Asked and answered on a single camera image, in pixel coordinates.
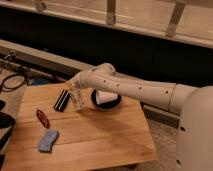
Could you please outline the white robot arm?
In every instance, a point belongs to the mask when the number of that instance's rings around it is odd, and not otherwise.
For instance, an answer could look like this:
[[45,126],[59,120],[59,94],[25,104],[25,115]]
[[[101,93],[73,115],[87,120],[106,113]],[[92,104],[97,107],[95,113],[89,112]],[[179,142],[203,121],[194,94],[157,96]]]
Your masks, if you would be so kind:
[[75,108],[83,108],[85,88],[111,92],[180,116],[174,171],[213,171],[213,86],[118,77],[103,63],[80,71],[67,81]]

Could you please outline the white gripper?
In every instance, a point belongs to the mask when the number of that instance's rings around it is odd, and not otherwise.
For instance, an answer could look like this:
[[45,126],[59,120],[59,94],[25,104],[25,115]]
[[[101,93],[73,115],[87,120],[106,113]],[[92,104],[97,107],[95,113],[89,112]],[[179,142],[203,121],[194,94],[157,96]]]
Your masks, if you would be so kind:
[[76,111],[82,110],[84,101],[83,101],[80,88],[72,80],[67,81],[66,85],[69,89],[69,94],[70,94],[72,103],[75,107],[75,110]]

